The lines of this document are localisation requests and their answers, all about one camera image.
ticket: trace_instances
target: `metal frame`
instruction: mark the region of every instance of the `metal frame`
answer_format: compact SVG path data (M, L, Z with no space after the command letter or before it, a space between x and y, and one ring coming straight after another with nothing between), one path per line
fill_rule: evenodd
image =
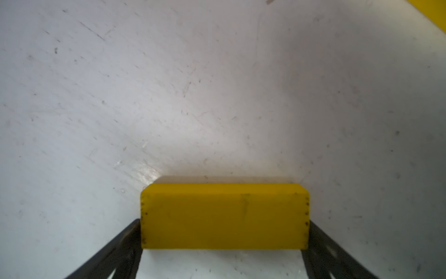
M66 279L135 279L141 260L141 225L134 220ZM302 257L309 279L378 279L310 222L308 249Z
M141 260L141 224L134 220L66 279L135 279Z
M378 279L313 222L302 257L309 279Z

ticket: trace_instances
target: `white surface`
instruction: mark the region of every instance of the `white surface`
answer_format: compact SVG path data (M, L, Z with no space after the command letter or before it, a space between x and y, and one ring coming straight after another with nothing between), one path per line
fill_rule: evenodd
M162 175L301 182L377 276L446 273L441 30L403 0L123 1L0 4L0 277L68 275ZM304 273L182 250L138 277Z

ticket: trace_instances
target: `yellow wooden block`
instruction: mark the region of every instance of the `yellow wooden block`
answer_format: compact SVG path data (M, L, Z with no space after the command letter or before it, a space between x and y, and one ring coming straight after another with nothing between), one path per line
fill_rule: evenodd
M409 2L446 32L446 0L409 0Z
M148 249L307 249L310 196L298 184L163 184L141 193Z

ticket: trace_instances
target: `scratch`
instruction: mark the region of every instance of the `scratch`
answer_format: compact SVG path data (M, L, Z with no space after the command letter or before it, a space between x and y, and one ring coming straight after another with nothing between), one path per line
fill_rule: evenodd
M203 112L202 114L200 114L198 117L202 117L203 115L205 115L206 113L208 113L209 111L207 111L207 112Z
M186 97L186 93L189 91L189 86L192 82L189 82L188 84L186 84L186 86L183 89L183 98Z
M178 37L180 37L180 39L182 39L182 40L185 41L186 43L189 43L189 41L186 40L185 38L183 38L183 36L181 36L180 34L176 33L176 35L177 35Z
M116 169L117 166L119 166L121 164L121 160L117 161L116 164L113 166L114 169Z
M78 21L80 24L82 24L83 27L87 28L88 30L90 30L91 32L93 32L94 34L96 34L96 36L98 36L99 38L101 38L103 41L105 41L105 39L103 37L101 37L99 34L97 34L95 31L91 30L88 26L86 26L85 24L83 24L82 22Z
M201 121L200 120L198 120L198 118L195 116L195 115L193 115L192 114L192 116L196 119L196 121L198 121L201 125L203 125L204 126L204 124L203 123L201 123Z
M305 175L302 179L301 179L301 181L299 182L299 184L302 184L302 182L304 182L304 180L310 175L311 173L308 173L307 175Z
M96 152L98 152L98 148L97 148L97 147L95 147L95 148L90 152L90 155L88 155L88 157L91 157L91 156L95 155Z
M192 75L192 74L195 72L195 70L197 70L197 67L196 67L196 66L194 66L194 69L192 70L192 72L190 72L189 75Z
M105 34L104 34L104 37L106 37L107 35L108 35L108 33L110 33L111 31L113 31L114 30L114 28L112 28L112 29L110 29L110 30L108 30Z
M256 61L254 62L253 67L257 64L257 49L259 46L259 27L260 27L260 18L262 17L262 14L259 15L259 18L257 19L257 31L256 31Z

